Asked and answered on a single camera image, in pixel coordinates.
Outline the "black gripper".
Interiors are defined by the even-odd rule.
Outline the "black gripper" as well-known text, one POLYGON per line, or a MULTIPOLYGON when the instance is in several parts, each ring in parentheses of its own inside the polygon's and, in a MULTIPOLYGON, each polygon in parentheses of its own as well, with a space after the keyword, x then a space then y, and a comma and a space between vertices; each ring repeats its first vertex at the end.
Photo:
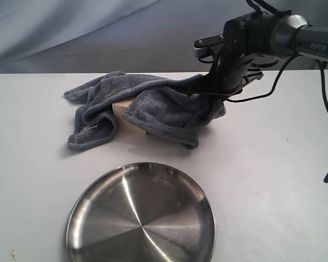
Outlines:
POLYGON ((274 36, 276 27, 291 11, 276 14, 252 12, 224 25, 224 43, 207 74, 204 90, 210 96, 231 96, 242 89, 246 76, 257 55, 280 58, 274 36))

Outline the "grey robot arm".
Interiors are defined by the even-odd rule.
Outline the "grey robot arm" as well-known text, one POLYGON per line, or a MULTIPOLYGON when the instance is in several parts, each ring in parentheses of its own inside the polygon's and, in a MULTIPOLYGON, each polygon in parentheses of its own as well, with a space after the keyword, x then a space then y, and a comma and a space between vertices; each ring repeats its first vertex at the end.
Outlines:
POLYGON ((229 97, 243 87, 256 56, 275 59, 305 56, 328 62, 328 27, 312 26, 290 12, 250 13, 224 25, 218 64, 208 73, 209 94, 229 97))

